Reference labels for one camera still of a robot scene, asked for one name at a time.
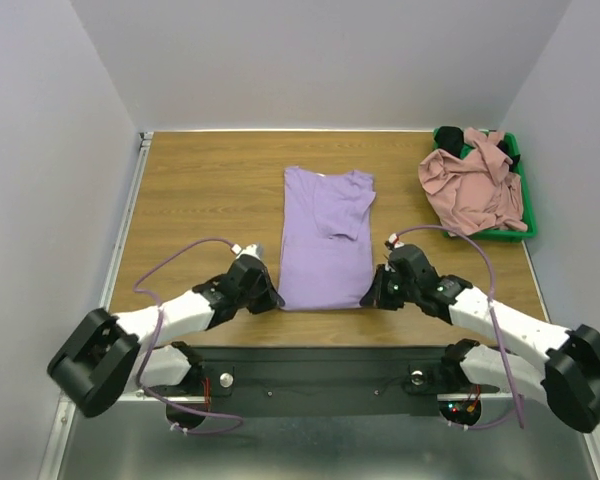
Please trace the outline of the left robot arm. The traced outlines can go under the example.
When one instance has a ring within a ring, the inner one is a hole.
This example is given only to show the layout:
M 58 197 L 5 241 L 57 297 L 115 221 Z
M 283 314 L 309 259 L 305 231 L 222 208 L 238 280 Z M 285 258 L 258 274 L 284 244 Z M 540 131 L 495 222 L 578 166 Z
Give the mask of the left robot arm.
M 47 366 L 47 375 L 87 418 L 101 415 L 135 387 L 142 362 L 175 338 L 215 328 L 245 309 L 285 305 L 259 256 L 241 253 L 227 272 L 158 306 L 88 312 Z

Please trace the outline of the purple t-shirt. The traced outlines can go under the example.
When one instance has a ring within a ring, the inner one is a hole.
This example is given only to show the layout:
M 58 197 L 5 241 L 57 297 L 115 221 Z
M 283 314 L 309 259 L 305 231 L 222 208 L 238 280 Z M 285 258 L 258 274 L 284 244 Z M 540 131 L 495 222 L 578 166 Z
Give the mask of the purple t-shirt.
M 284 171 L 278 292 L 286 311 L 356 309 L 374 277 L 374 177 Z

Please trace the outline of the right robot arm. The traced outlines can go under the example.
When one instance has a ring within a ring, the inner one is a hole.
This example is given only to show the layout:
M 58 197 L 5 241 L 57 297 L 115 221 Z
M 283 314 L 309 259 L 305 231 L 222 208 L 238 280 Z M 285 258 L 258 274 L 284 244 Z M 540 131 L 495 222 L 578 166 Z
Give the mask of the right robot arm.
M 455 275 L 439 275 L 425 253 L 397 236 L 385 243 L 389 255 L 376 268 L 364 306 L 397 311 L 405 304 L 452 326 L 496 342 L 474 340 L 448 347 L 440 366 L 443 384 L 469 384 L 510 391 L 545 405 L 562 423 L 591 433 L 600 424 L 600 333 L 546 323 L 495 301 Z

